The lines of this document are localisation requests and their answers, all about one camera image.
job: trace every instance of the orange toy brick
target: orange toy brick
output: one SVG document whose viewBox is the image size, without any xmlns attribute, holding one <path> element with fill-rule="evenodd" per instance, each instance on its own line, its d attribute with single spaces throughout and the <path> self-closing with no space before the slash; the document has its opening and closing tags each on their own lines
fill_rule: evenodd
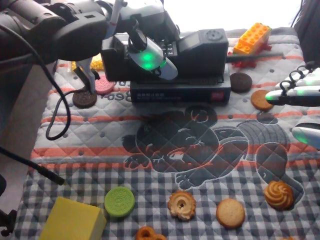
<svg viewBox="0 0 320 240">
<path fill-rule="evenodd" d="M 263 44 L 268 42 L 271 28 L 261 23 L 255 23 L 240 38 L 233 48 L 233 54 L 248 55 L 255 53 Z"/>
</svg>

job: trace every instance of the bear's face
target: bear's face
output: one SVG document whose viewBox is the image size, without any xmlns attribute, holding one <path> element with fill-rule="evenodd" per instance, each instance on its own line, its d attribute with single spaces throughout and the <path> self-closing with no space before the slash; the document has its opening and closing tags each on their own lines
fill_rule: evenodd
<svg viewBox="0 0 320 240">
<path fill-rule="evenodd" d="M 203 122 L 181 111 L 166 112 L 143 124 L 136 134 L 136 145 L 154 164 L 181 164 L 192 169 L 207 163 L 217 152 L 219 141 Z"/>
</svg>

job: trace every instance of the gray floor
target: gray floor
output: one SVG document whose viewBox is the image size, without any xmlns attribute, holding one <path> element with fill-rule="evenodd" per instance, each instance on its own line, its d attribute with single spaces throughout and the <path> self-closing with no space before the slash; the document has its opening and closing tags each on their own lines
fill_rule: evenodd
<svg viewBox="0 0 320 240">
<path fill-rule="evenodd" d="M 30 158 L 51 87 L 40 67 L 34 66 L 0 136 L 1 146 L 21 157 Z M 0 155 L 0 174 L 7 183 L 3 195 L 0 197 L 0 209 L 7 214 L 12 209 L 18 209 L 27 169 L 27 166 Z M 9 238 L 0 235 L 0 240 L 8 240 Z"/>
</svg>

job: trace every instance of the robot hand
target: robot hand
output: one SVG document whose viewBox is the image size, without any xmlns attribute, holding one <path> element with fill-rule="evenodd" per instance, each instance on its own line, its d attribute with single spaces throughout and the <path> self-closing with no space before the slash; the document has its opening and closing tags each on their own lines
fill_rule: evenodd
<svg viewBox="0 0 320 240">
<path fill-rule="evenodd" d="M 320 68 L 314 69 L 313 66 L 314 62 L 308 62 L 292 71 L 265 99 L 273 105 L 320 107 Z M 304 144 L 320 148 L 319 123 L 300 123 L 292 129 L 292 135 Z"/>
</svg>

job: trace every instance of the lego brick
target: lego brick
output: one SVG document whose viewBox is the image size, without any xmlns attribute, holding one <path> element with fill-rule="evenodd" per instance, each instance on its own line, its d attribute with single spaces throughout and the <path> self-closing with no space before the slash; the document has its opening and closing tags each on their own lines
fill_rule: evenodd
<svg viewBox="0 0 320 240">
<path fill-rule="evenodd" d="M 58 196 L 39 240 L 100 240 L 106 223 L 101 208 Z"/>
<path fill-rule="evenodd" d="M 255 23 L 240 38 L 237 45 L 233 48 L 236 54 L 253 54 L 259 47 L 268 41 L 271 28 L 261 23 Z"/>
</svg>

